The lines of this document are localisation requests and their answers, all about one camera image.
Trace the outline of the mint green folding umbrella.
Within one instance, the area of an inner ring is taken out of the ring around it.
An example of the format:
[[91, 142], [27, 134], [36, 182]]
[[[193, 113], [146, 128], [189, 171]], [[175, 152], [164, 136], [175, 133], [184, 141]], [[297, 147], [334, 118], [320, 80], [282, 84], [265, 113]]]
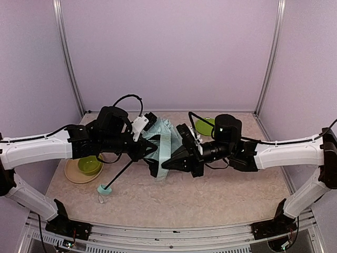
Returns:
[[[175, 151], [182, 143], [181, 138], [178, 137], [177, 132], [174, 130], [173, 124], [168, 119], [159, 118], [154, 125], [154, 130], [150, 130], [150, 134], [146, 134], [146, 137], [154, 140], [154, 144], [158, 149], [155, 151], [155, 155], [150, 154], [149, 158], [145, 158], [146, 162], [150, 164], [151, 175], [156, 181], [164, 181], [169, 172], [168, 169], [164, 169], [162, 164], [167, 161], [173, 151]], [[109, 195], [112, 193], [111, 185], [116, 179], [122, 175], [122, 173], [132, 164], [129, 162], [107, 185], [100, 184], [97, 188], [98, 202], [103, 204]]]

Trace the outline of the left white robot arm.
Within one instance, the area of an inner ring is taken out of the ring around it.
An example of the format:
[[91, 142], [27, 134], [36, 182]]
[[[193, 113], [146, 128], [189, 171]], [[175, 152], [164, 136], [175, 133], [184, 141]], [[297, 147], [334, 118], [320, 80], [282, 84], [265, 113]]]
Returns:
[[87, 125], [66, 125], [52, 133], [1, 140], [1, 196], [10, 198], [43, 219], [67, 219], [63, 204], [52, 200], [27, 184], [15, 172], [25, 164], [55, 160], [98, 157], [101, 153], [128, 154], [133, 162], [157, 150], [142, 137], [153, 126], [153, 113], [141, 114], [133, 121], [116, 106], [105, 106], [96, 120]]

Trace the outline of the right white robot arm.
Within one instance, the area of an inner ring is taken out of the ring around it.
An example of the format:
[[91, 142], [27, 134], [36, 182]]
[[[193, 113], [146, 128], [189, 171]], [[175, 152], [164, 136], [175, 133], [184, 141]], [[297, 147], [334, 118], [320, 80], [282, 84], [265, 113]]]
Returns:
[[283, 200], [274, 221], [294, 220], [325, 193], [336, 189], [336, 136], [330, 127], [308, 138], [265, 142], [242, 136], [242, 122], [229, 114], [215, 117], [212, 141], [202, 142], [195, 126], [180, 124], [180, 146], [161, 166], [201, 177], [208, 163], [223, 160], [241, 172], [257, 172], [272, 167], [315, 165], [311, 178], [293, 195]]

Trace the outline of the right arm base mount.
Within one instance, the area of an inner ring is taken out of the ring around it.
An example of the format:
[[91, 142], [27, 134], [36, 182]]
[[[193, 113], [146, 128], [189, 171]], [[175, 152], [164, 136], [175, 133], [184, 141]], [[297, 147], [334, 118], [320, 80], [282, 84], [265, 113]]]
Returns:
[[255, 240], [265, 239], [288, 233], [291, 230], [297, 230], [298, 225], [295, 218], [290, 218], [284, 214], [284, 204], [286, 199], [283, 199], [276, 209], [273, 219], [255, 222], [251, 225]]

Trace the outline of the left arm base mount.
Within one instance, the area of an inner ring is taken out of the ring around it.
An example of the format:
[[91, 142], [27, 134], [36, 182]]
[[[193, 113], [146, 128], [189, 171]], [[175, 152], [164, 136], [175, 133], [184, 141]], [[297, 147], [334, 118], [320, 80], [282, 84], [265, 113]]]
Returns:
[[45, 230], [58, 235], [88, 241], [92, 225], [87, 222], [69, 219], [63, 203], [57, 199], [54, 199], [54, 202], [57, 206], [57, 216], [47, 222]]

